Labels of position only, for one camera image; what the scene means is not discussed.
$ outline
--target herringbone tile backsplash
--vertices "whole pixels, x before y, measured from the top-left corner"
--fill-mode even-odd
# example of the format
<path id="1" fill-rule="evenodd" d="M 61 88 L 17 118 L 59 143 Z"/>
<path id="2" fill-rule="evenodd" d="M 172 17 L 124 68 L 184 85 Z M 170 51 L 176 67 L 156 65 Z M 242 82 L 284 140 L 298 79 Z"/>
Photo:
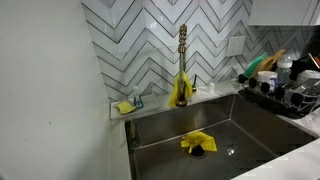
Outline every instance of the herringbone tile backsplash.
<path id="1" fill-rule="evenodd" d="M 173 90 L 179 26 L 188 27 L 187 74 L 197 85 L 237 77 L 257 56 L 285 48 L 299 58 L 312 30 L 249 26 L 251 0 L 82 0 L 111 101 L 133 86 L 143 94 Z M 246 36 L 244 54 L 227 57 L 229 37 Z"/>

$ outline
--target wall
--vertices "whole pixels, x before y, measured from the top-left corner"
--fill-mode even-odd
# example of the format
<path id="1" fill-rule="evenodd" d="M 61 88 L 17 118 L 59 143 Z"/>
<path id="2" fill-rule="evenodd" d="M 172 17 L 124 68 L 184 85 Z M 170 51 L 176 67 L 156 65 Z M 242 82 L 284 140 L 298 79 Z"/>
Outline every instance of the wall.
<path id="1" fill-rule="evenodd" d="M 138 85 L 145 94 L 170 93 L 178 73 L 178 29 L 185 23 L 187 74 L 198 85 L 237 77 L 264 51 L 301 54 L 306 27 L 248 26 L 251 0 L 82 0 L 111 100 Z M 244 35 L 244 54 L 226 57 L 228 39 Z"/>
<path id="2" fill-rule="evenodd" d="M 108 179 L 107 93 L 79 0 L 1 0 L 0 24 L 0 179 Z"/>

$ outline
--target gold faucet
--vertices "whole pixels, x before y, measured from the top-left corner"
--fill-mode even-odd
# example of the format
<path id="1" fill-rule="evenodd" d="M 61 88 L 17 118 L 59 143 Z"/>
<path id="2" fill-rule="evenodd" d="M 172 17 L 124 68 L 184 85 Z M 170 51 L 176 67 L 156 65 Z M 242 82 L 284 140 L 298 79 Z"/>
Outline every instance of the gold faucet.
<path id="1" fill-rule="evenodd" d="M 178 52 L 180 53 L 179 62 L 179 80 L 178 80 L 178 98 L 176 100 L 176 106 L 184 107 L 187 105 L 185 97 L 186 83 L 184 81 L 184 71 L 186 70 L 186 39 L 187 39 L 187 26 L 182 24 L 179 30 L 179 47 Z"/>

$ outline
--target white countertop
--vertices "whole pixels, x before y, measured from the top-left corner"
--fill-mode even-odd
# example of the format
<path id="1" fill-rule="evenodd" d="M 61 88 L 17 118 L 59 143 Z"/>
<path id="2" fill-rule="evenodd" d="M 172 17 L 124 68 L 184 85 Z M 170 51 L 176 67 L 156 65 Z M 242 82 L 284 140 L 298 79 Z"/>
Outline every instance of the white countertop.
<path id="1" fill-rule="evenodd" d="M 205 87 L 199 87 L 198 91 L 188 100 L 188 105 L 223 97 L 229 94 L 235 94 L 239 91 L 239 86 L 234 82 L 220 82 L 215 85 L 214 94 L 209 94 Z M 147 116 L 173 108 L 168 107 L 170 94 L 158 96 L 157 100 L 160 108 L 148 113 L 129 117 L 135 119 Z M 293 123 L 302 125 L 309 130 L 313 130 L 320 135 L 320 112 L 315 111 L 301 120 L 290 120 Z M 111 156 L 110 156 L 110 179 L 112 180 L 130 180 L 130 164 L 127 150 L 127 142 L 124 128 L 125 120 L 111 122 Z M 320 139 L 296 149 L 280 158 L 272 160 L 262 166 L 259 166 L 247 173 L 244 173 L 235 179 L 320 179 Z"/>

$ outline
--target faucet handle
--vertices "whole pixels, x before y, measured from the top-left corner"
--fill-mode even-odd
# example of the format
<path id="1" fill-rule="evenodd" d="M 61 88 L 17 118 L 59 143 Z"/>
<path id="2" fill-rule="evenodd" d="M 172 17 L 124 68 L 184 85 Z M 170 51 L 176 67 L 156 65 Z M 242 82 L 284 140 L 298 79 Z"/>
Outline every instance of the faucet handle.
<path id="1" fill-rule="evenodd" d="M 186 39 L 187 39 L 187 26 L 185 24 L 182 24 L 179 29 L 179 43 L 181 45 L 186 45 Z"/>
<path id="2" fill-rule="evenodd" d="M 197 87 L 196 87 L 196 81 L 197 81 L 197 77 L 198 75 L 194 75 L 194 80 L 193 80 L 193 85 L 192 85 L 192 92 L 195 93 L 197 91 Z"/>

